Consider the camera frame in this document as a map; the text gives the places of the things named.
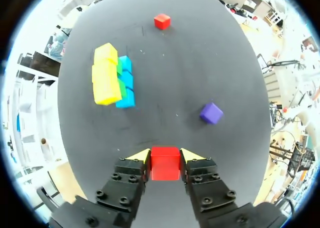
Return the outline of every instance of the table surface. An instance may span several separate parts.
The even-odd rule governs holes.
[[[171,27],[158,30],[165,13]],[[132,60],[136,107],[94,102],[94,49],[110,42]],[[214,102],[224,116],[199,114]],[[253,202],[269,154],[267,90],[255,53],[218,0],[104,0],[75,24],[58,81],[66,153],[86,197],[95,200],[119,157],[177,146],[212,157],[236,203]],[[149,181],[133,228],[198,227],[182,181]]]

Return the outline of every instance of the blue cube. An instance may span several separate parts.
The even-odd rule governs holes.
[[[132,74],[132,63],[131,60],[128,56],[121,56],[119,57],[119,60],[122,63],[122,70],[123,71],[128,71]]]
[[[126,88],[134,90],[134,77],[129,71],[124,70],[122,75],[118,75],[118,78],[123,81]]]
[[[214,103],[208,103],[201,111],[200,117],[209,124],[216,125],[220,118],[223,116],[222,110],[219,109]]]
[[[135,107],[135,93],[131,89],[126,89],[126,97],[122,100],[119,100],[115,103],[115,107],[117,108],[129,108]]]

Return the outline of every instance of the bolt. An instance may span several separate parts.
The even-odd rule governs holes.
[[[130,201],[127,197],[123,196],[119,200],[120,204],[123,206],[128,206],[130,204]]]
[[[195,182],[202,181],[202,177],[200,175],[195,176],[193,179],[194,179]]]
[[[121,179],[121,176],[118,173],[113,173],[111,177],[115,181],[118,181]]]
[[[97,190],[97,191],[95,192],[95,195],[96,195],[96,197],[97,197],[98,199],[103,199],[103,198],[106,197],[106,194],[105,194],[102,190]]]
[[[240,225],[245,225],[245,224],[248,223],[248,220],[249,220],[249,219],[248,219],[246,216],[240,215],[240,216],[238,217],[238,219],[236,220],[236,222],[240,223]]]
[[[97,218],[91,216],[91,217],[87,217],[85,219],[85,223],[89,226],[89,227],[97,227],[99,225],[99,222],[97,220]]]
[[[214,174],[212,174],[211,176],[212,176],[212,178],[213,178],[214,180],[219,180],[219,179],[220,179],[220,176],[219,176],[218,173],[214,173]]]
[[[205,197],[201,201],[202,205],[210,205],[210,204],[212,204],[212,202],[213,202],[213,200],[211,197]]]
[[[129,182],[136,183],[138,181],[137,177],[135,175],[131,175],[129,178]]]
[[[226,196],[227,197],[230,197],[230,198],[236,198],[236,192],[234,190],[229,190],[227,193],[226,193]]]

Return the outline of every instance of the yellow cube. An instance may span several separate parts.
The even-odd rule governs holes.
[[[103,61],[111,61],[118,65],[118,51],[110,43],[104,44],[94,51],[93,63],[97,65]]]
[[[108,81],[109,78],[118,80],[117,66],[111,61],[103,61],[92,66],[92,83]]]
[[[122,100],[118,80],[93,83],[93,96],[96,104],[105,106]]]

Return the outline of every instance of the wooden floor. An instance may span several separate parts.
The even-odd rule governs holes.
[[[262,30],[253,29],[244,24],[241,24],[240,27],[249,40],[255,54],[263,54],[266,62],[268,62],[274,53],[281,49],[282,39],[273,33],[265,33]],[[299,140],[300,130],[297,127],[297,123],[288,127],[288,130],[292,132],[296,140]],[[273,139],[285,148],[292,147],[294,142],[293,137],[287,132],[279,132],[272,135],[270,141]],[[264,201],[274,201],[282,193],[282,188],[285,188],[291,182],[291,179],[285,179],[286,170],[286,164],[282,162],[274,164],[269,157],[263,182],[254,205],[258,205]],[[68,162],[55,170],[51,170],[50,175],[65,201],[74,202],[76,195],[86,198]]]

